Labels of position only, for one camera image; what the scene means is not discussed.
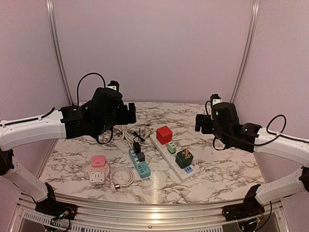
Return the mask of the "teal power strip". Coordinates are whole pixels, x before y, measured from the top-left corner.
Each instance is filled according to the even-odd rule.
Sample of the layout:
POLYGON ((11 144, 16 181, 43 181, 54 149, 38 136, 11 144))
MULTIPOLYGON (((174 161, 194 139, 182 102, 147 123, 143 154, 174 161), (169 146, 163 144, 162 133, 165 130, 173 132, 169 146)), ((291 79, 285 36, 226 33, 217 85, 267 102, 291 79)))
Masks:
POLYGON ((146 161, 138 162, 137 154, 134 152, 133 148, 128 150, 128 154, 131 161, 134 164, 136 171, 138 172, 140 178, 147 178, 151 175, 151 170, 146 161))

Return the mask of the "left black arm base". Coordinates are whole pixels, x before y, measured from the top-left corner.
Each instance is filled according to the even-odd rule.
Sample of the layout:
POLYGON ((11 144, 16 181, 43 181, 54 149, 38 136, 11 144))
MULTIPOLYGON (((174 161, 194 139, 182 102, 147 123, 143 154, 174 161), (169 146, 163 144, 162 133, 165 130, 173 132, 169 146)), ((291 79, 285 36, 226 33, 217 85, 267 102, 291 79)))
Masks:
POLYGON ((47 187, 47 198, 40 202, 33 200, 36 204, 35 210, 37 212, 41 212, 58 218, 65 211, 68 211, 69 214, 67 215, 67 218, 70 220, 74 220, 77 205, 58 201, 56 199, 52 186, 48 183, 45 183, 45 185, 47 187))

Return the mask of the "red cube socket adapter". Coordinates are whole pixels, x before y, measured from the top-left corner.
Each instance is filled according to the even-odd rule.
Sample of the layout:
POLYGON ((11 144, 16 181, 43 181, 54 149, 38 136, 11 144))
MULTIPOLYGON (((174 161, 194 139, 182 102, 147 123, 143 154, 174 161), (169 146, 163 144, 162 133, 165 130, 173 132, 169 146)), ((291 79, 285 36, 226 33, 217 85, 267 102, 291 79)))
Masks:
POLYGON ((156 130, 156 139, 162 145, 172 141, 173 132, 168 126, 160 127, 156 130))

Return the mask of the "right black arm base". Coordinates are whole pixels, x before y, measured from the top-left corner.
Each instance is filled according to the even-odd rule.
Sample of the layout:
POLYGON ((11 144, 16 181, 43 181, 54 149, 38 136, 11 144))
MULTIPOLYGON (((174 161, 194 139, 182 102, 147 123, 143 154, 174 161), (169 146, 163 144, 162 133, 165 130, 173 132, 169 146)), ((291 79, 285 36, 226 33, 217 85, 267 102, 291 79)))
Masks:
POLYGON ((256 191, 260 186, 260 184, 252 186, 245 195, 242 203, 223 207, 222 215, 225 217, 226 221, 253 217, 265 212, 263 205, 255 198, 256 191))

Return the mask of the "dark green cube adapter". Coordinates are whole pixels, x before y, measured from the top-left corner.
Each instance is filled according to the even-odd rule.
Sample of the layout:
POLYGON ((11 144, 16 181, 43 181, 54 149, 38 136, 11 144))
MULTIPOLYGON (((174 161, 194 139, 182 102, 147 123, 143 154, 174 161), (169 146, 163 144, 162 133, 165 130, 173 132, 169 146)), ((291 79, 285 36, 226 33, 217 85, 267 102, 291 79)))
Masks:
POLYGON ((175 162, 181 169, 184 169, 192 163, 193 158, 192 153, 188 149, 184 149, 176 154, 175 162))

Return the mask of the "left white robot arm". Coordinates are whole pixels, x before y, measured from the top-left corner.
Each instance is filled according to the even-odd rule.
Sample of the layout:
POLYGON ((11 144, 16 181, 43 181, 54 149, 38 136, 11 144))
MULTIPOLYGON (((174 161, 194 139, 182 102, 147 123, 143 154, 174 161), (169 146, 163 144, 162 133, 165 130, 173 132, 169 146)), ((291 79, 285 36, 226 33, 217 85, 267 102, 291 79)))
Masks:
POLYGON ((119 84, 111 81, 98 87, 92 99, 82 105, 52 109, 45 115, 0 124, 0 175, 29 194, 51 215, 61 211, 52 187, 40 181, 14 157, 13 148, 50 139, 90 136, 96 141, 115 125, 136 123, 134 103, 124 104, 119 84))

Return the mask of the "light green plug adapter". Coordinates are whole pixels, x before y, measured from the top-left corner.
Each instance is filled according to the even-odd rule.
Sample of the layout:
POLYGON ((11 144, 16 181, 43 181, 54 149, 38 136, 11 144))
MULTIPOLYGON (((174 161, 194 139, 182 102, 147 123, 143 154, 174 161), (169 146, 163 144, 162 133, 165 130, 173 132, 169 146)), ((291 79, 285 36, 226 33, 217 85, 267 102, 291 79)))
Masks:
POLYGON ((167 145, 169 153, 174 154, 176 152, 177 146, 173 142, 169 142, 167 145))

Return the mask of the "white long power strip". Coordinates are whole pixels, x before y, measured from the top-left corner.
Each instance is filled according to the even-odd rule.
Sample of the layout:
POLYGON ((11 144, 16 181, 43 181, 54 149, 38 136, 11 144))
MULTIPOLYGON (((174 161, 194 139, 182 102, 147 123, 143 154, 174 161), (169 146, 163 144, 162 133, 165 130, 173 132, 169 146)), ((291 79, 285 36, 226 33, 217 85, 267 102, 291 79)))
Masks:
POLYGON ((173 170, 173 172, 176 174, 176 176, 179 178, 181 182, 184 181, 191 181, 193 180, 193 177, 196 175, 196 171, 194 170, 193 166, 190 165, 185 168, 180 168, 178 164, 176 163, 176 155, 178 152, 183 150, 183 148, 176 148, 176 152, 171 154, 168 151, 168 144, 162 145, 156 138, 155 134, 152 134, 150 136, 150 141, 153 143, 153 145, 156 147, 156 149, 159 151, 161 156, 164 158, 164 160, 168 163, 170 168, 173 170))

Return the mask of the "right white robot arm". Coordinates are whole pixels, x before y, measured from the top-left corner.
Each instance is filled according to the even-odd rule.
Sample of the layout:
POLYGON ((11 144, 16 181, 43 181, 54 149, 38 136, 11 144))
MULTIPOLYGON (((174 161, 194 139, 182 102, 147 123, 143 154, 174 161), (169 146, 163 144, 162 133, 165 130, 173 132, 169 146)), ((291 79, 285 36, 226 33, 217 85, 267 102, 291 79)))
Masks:
POLYGON ((206 101, 205 114, 196 115, 195 130, 213 134, 224 149, 238 148, 250 153, 267 153, 301 164, 301 168, 276 181, 250 188, 239 212, 250 216, 258 204, 288 197, 309 190, 309 141, 274 132, 269 126, 254 123, 240 124, 234 104, 224 102, 218 94, 206 101))

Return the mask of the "dark grey USB charger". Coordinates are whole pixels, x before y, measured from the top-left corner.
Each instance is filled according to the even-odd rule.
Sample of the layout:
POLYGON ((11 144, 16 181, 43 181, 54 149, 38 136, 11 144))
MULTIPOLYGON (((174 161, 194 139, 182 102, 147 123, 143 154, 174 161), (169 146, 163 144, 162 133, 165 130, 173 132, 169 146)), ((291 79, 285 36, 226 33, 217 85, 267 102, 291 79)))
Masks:
POLYGON ((138 162, 144 162, 145 161, 145 154, 143 152, 140 152, 137 154, 138 162))

